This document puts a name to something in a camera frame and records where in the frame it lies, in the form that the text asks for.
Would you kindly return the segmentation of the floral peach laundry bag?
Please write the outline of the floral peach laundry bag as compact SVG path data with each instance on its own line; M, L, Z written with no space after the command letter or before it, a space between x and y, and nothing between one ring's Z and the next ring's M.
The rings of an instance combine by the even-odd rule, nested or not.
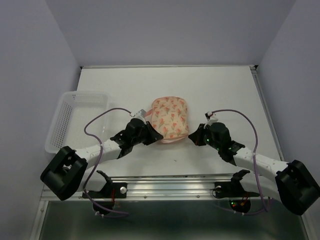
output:
M163 144L171 144L189 135L188 105L177 96L159 97L146 112L152 127L163 136Z

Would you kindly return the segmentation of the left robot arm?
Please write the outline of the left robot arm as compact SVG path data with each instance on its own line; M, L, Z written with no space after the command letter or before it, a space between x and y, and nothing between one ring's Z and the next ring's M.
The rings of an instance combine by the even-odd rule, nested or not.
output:
M40 175L40 180L62 201L83 190L87 169L128 155L138 144L148 146L164 137L150 122L132 118L125 129L103 143L80 149L62 147Z

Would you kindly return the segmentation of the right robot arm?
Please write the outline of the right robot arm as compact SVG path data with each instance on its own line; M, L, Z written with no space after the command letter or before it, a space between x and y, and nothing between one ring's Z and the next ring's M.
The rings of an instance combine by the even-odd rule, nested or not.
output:
M196 146L210 146L223 161L241 168L229 181L215 183L218 199L263 194L301 216L320 197L320 186L302 162L285 162L256 154L232 140L229 129L221 122L202 123L188 137Z

